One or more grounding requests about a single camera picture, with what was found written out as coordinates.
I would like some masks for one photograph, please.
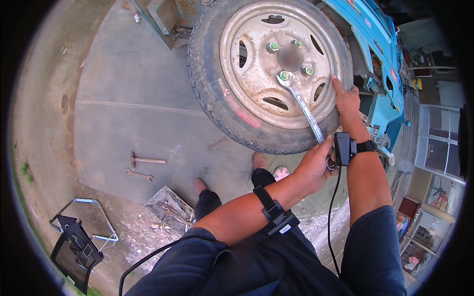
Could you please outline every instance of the white label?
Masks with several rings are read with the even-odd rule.
[[[283,234],[285,232],[287,232],[288,230],[290,230],[292,227],[287,224],[285,227],[283,227],[282,229],[280,229],[280,233]]]

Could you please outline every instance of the tire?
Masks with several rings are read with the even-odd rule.
[[[385,173],[387,173],[388,168],[390,166],[390,164],[388,163],[388,159],[386,157],[381,156],[381,155],[379,155],[379,158],[380,158],[380,162],[383,165],[383,169],[385,170]]]
[[[344,89],[353,86],[352,58],[348,46],[329,18],[306,0],[279,0],[304,9],[323,24],[336,45],[342,63],[342,81]],[[219,41],[229,19],[241,8],[257,2],[256,0],[216,1],[201,15],[188,45],[188,74],[196,98],[211,121],[234,141],[258,152],[268,154],[295,154],[308,150],[317,144],[309,127],[286,129],[274,126],[263,120],[252,125],[234,110],[250,113],[236,99],[231,105],[223,96],[220,83],[228,89],[230,95],[237,98],[229,89],[220,63]],[[324,135],[334,133],[339,127],[339,113],[334,107],[330,114],[319,122]]]

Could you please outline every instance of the rusty wheel rim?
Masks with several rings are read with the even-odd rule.
[[[273,15],[276,23],[267,23]],[[220,61],[224,76],[237,99],[254,115],[278,127],[309,127],[291,93],[280,86],[276,74],[282,70],[278,54],[267,46],[276,42],[280,51],[293,40],[302,42],[303,66],[314,74],[294,74],[306,104],[317,122],[326,118],[336,105],[330,87],[331,74],[342,80],[341,61],[329,32],[310,14],[288,3],[262,1],[239,10],[227,22],[220,40]],[[245,53],[244,62],[241,54]]]

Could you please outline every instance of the brown shoe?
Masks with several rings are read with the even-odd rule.
[[[255,152],[254,153],[254,170],[256,169],[267,169],[266,166],[266,159],[264,155],[260,152]]]
[[[202,179],[196,178],[192,184],[194,185],[194,192],[196,192],[198,196],[202,191],[207,189],[207,185]]]

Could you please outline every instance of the yellow container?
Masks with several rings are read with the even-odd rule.
[[[422,90],[423,89],[423,84],[421,83],[421,78],[417,79],[412,79],[411,80],[411,87],[417,90]]]

